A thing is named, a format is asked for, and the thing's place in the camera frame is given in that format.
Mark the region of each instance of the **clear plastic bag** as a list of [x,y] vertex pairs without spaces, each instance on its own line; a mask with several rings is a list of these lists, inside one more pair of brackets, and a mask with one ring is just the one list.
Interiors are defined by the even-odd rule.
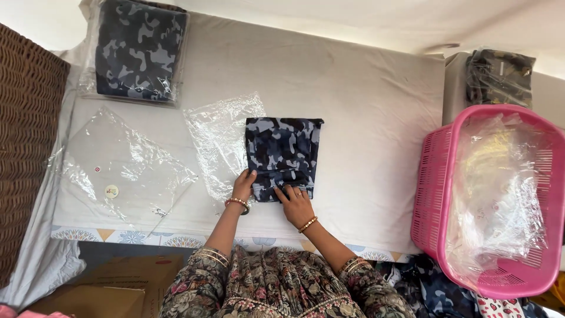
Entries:
[[499,50],[475,50],[467,60],[467,105],[514,104],[532,109],[536,59]]
[[470,118],[461,128],[446,236],[447,263],[474,288],[498,259],[544,248],[536,152],[543,132],[519,115]]
[[93,0],[79,96],[176,107],[190,15],[142,0]]
[[184,115],[208,194],[219,214],[232,195],[233,182],[247,169],[245,121],[266,116],[263,103],[255,92],[185,110]]
[[77,186],[77,198],[86,194],[137,231],[155,229],[198,178],[106,107],[61,153],[61,178]]

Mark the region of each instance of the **pink laundry basket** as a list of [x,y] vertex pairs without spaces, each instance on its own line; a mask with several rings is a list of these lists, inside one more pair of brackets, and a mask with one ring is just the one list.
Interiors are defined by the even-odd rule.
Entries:
[[543,172],[538,179],[537,196],[546,227],[547,248],[531,250],[524,261],[500,259],[498,269],[482,273],[477,283],[481,296],[512,299],[543,293],[559,271],[565,220],[565,136],[549,121],[516,105],[475,105],[462,111],[453,123],[428,134],[422,146],[410,235],[419,248],[437,260],[450,280],[469,288],[451,275],[445,256],[459,130],[470,116],[500,113],[518,113],[523,122],[548,132],[552,141],[548,149],[538,152],[535,164]]

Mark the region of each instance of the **wicker basket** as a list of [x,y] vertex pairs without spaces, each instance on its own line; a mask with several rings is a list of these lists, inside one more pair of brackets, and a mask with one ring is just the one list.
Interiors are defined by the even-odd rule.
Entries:
[[0,287],[45,174],[68,72],[68,63],[0,24]]

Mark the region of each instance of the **floral kurta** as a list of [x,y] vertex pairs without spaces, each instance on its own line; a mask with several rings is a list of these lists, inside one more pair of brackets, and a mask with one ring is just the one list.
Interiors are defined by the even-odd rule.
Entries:
[[202,247],[175,278],[162,318],[414,318],[406,301],[359,257],[335,275],[316,254]]

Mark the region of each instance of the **bangle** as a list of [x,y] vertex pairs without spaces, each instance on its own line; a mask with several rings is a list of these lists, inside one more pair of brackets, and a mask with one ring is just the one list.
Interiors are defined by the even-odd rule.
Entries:
[[312,223],[316,222],[318,220],[318,217],[315,216],[313,219],[310,220],[310,222],[308,222],[305,226],[303,226],[300,230],[298,230],[299,233],[304,232],[304,230],[306,230],[310,225],[312,225]]
[[231,198],[229,198],[228,200],[225,201],[224,205],[227,207],[230,202],[236,202],[236,203],[239,203],[239,204],[241,204],[245,207],[245,211],[243,213],[241,213],[241,215],[244,216],[244,215],[249,213],[249,204],[247,204],[247,202],[245,202],[241,199],[235,198],[235,197],[231,197]]

